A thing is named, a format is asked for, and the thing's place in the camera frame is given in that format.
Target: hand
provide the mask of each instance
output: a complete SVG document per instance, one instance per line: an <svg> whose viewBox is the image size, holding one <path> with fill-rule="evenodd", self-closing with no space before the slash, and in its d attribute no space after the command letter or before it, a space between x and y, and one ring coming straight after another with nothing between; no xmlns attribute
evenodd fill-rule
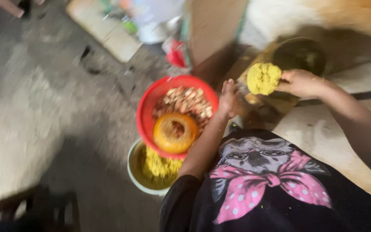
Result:
<svg viewBox="0 0 371 232"><path fill-rule="evenodd" d="M221 90L219 109L217 111L227 120L232 119L237 114L236 96L234 94L234 81L229 79L224 81L223 89Z"/></svg>
<svg viewBox="0 0 371 232"><path fill-rule="evenodd" d="M281 82L276 91L288 92L301 98L320 98L327 87L332 86L326 79L302 69L284 71L281 80L285 82Z"/></svg>

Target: cat face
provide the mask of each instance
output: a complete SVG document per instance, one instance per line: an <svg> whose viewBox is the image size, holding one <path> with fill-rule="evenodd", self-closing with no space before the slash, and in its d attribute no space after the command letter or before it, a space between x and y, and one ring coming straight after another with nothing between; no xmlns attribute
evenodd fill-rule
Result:
<svg viewBox="0 0 371 232"><path fill-rule="evenodd" d="M219 164L229 164L257 174L277 172L279 166L290 159L293 152L290 144L284 139L230 139L220 147Z"/></svg>

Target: black t-shirt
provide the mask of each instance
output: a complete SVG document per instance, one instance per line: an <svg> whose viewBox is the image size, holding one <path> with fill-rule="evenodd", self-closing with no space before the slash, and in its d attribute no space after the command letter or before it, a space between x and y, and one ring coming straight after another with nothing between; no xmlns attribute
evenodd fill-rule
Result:
<svg viewBox="0 0 371 232"><path fill-rule="evenodd" d="M180 177L160 231L371 231L371 195L266 130L232 133L201 182Z"/></svg>

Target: person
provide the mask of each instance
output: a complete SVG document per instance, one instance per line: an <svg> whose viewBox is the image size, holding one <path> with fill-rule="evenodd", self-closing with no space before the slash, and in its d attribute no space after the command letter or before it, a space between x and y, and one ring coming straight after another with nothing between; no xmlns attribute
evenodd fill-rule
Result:
<svg viewBox="0 0 371 232"><path fill-rule="evenodd" d="M285 71L277 91L318 98L371 169L371 111L305 70ZM371 195L331 166L266 130L222 139L236 115L233 81L165 196L160 231L371 231Z"/></svg>

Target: left hand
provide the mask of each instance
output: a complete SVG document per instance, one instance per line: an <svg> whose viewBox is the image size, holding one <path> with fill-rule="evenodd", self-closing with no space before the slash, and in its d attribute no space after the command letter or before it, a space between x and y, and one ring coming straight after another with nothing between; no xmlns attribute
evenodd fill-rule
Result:
<svg viewBox="0 0 371 232"><path fill-rule="evenodd" d="M237 104L236 96L234 94L233 79L229 79L228 81L224 81L223 83L223 89L221 90L219 101L219 109L217 112L226 117L227 120L234 118L237 114Z"/></svg>

